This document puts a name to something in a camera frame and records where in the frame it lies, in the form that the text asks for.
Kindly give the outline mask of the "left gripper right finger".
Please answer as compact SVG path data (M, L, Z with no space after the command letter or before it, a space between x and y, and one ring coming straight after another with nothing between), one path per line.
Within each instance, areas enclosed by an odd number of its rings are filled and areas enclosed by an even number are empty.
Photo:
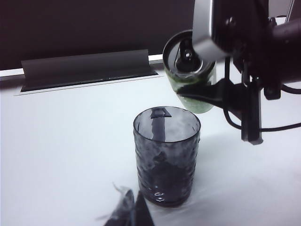
M135 225L136 226L154 226L149 208L141 191L135 202Z

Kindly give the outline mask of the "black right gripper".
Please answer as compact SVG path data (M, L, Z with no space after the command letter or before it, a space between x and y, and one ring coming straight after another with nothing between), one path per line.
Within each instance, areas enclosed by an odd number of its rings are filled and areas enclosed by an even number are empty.
M295 19L277 25L271 18L259 41L245 49L242 55L233 58L243 78L251 80L233 84L226 79L214 85L185 85L177 94L202 101L221 109L227 109L241 120L241 138L253 145L261 144L263 132L276 132L299 128L294 123L285 126L263 128L261 126L261 97L264 91L267 100L278 100L281 92L301 93L300 89L287 86L301 80L301 20Z

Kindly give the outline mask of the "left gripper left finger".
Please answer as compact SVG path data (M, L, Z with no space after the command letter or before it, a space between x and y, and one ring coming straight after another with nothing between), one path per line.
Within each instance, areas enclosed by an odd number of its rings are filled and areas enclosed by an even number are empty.
M135 198L131 188L117 186L114 189L120 194L118 204L111 214L102 215L96 221L106 220L104 226L135 226Z

